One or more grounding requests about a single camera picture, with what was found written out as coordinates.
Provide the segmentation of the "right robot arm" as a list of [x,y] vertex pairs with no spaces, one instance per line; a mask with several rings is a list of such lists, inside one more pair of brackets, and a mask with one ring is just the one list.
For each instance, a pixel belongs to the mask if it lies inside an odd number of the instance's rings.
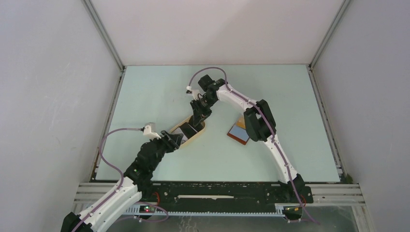
[[248,137],[255,142],[263,142],[271,152],[277,164],[281,195],[287,202],[294,202],[301,195],[305,182],[298,171],[291,165],[278,140],[276,123],[268,103],[265,100],[253,100],[236,91],[224,79],[212,80],[209,75],[203,76],[198,84],[203,94],[191,87],[189,81],[187,93],[193,96],[190,105],[193,116],[189,123],[197,127],[211,114],[211,107],[217,102],[225,102],[243,113],[245,130]]

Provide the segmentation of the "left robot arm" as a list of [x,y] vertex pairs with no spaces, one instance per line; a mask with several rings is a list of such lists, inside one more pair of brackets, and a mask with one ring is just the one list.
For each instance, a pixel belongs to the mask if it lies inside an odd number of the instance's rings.
[[182,145],[184,134],[152,132],[149,126],[140,128],[149,141],[144,143],[136,159],[123,173],[120,180],[88,209],[78,214],[70,212],[63,220],[63,232],[105,232],[138,201],[148,201],[153,195],[153,172],[166,153],[174,152]]

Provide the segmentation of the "black card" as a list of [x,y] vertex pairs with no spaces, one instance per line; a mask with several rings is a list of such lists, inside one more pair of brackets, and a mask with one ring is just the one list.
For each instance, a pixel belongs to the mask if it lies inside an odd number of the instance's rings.
[[183,123],[181,126],[179,126],[179,129],[181,130],[182,134],[185,137],[185,140],[190,139],[194,135],[198,133],[198,130],[196,130],[193,126],[191,126],[188,122]]

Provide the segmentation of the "beige card tray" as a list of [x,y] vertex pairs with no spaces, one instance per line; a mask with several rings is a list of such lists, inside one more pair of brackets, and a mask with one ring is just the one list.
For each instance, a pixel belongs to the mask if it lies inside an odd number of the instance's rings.
[[168,131],[170,134],[183,134],[179,149],[187,146],[205,131],[205,121],[201,122],[197,126],[194,126],[192,122],[192,116],[190,116]]

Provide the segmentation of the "brown leather card holder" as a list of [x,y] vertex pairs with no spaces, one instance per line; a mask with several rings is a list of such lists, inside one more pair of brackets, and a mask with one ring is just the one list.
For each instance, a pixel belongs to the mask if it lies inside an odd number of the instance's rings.
[[236,124],[234,124],[229,131],[227,132],[227,136],[236,140],[242,145],[246,145],[249,141],[249,136],[246,130]]

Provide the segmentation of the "orange yellow card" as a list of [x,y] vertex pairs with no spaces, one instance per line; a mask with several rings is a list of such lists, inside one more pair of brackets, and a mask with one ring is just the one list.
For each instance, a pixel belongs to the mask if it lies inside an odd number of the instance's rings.
[[235,125],[245,130],[245,129],[246,129],[246,124],[245,124],[245,119],[244,119],[244,117],[243,117],[243,116],[240,116],[240,117],[238,118],[238,120],[236,121]]

